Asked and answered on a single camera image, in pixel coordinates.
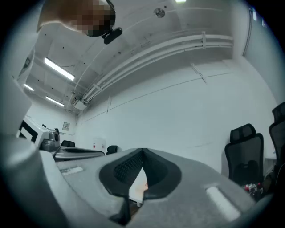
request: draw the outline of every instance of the ceiling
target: ceiling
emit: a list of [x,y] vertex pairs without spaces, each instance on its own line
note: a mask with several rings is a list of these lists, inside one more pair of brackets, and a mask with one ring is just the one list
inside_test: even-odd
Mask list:
[[[190,35],[231,35],[229,1],[226,0],[112,0],[116,9],[115,27],[123,34],[105,45],[101,37],[91,38],[60,24],[42,28],[36,43],[36,56],[27,84],[34,94],[46,95],[63,103],[75,114],[70,100],[81,98],[90,86],[132,56],[162,42]],[[154,14],[156,8],[165,17]],[[44,63],[50,60],[75,76],[70,81]]]

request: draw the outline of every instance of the fluorescent light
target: fluorescent light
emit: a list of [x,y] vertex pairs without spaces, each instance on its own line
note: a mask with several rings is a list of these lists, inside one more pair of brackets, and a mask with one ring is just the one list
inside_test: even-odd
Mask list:
[[34,89],[26,84],[24,84],[24,86],[26,86],[29,90],[34,91]]
[[62,69],[54,62],[50,61],[48,58],[45,58],[45,64],[49,65],[51,68],[55,69],[57,72],[61,73],[63,76],[66,76],[68,79],[72,81],[75,78],[72,74],[68,73],[66,70]]
[[257,13],[256,13],[255,9],[252,9],[252,12],[253,12],[253,19],[255,21],[257,21]]
[[63,106],[64,107],[64,104],[61,104],[60,102],[57,102],[57,101],[55,101],[55,100],[53,100],[52,98],[49,98],[49,97],[45,97],[46,99],[48,99],[48,100],[50,100],[50,101],[52,101],[52,102],[54,102],[54,103],[56,103],[56,104],[58,104],[58,105],[61,105],[61,106]]

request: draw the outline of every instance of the wall sign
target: wall sign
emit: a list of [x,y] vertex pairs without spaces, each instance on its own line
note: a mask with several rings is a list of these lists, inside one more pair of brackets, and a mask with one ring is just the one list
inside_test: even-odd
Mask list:
[[64,122],[62,129],[68,131],[69,130],[69,126],[70,126],[70,123]]

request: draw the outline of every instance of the black chair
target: black chair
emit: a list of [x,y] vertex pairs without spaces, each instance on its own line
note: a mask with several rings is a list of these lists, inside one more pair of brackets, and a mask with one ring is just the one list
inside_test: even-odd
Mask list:
[[109,146],[106,155],[114,154],[118,150],[118,146]]
[[282,164],[281,149],[285,145],[285,102],[272,110],[274,123],[269,127],[269,134],[276,152],[277,166]]
[[224,151],[228,160],[229,179],[239,185],[263,181],[262,134],[256,134],[251,124],[231,131],[230,143]]
[[72,141],[62,141],[61,146],[63,147],[75,147],[75,143]]

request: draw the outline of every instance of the wall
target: wall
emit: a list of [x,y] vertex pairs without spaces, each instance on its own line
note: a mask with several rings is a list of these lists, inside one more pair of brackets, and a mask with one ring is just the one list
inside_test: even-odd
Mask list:
[[245,58],[268,84],[278,104],[285,101],[285,57],[278,40],[257,14]]
[[[82,113],[76,145],[90,148],[93,138],[101,137],[123,150],[167,151],[221,172],[230,131],[252,123],[266,138],[266,153],[272,152],[268,127],[274,98],[269,88],[223,57],[218,50],[196,50],[134,72],[95,97]],[[190,62],[206,77],[206,84]]]
[[[60,131],[61,142],[63,140],[74,141],[74,131],[76,118],[72,113],[66,112],[63,108],[57,107],[38,96],[27,92],[32,101],[32,106],[27,112],[39,124],[44,124],[49,129],[58,128]],[[63,123],[70,123],[69,130],[63,130]]]
[[243,52],[248,38],[249,6],[245,1],[231,1],[231,28],[234,37],[233,60],[247,69],[257,80],[264,80],[275,97],[276,104],[285,101],[285,58],[271,33],[262,26],[261,17],[252,21],[252,31],[245,57]]

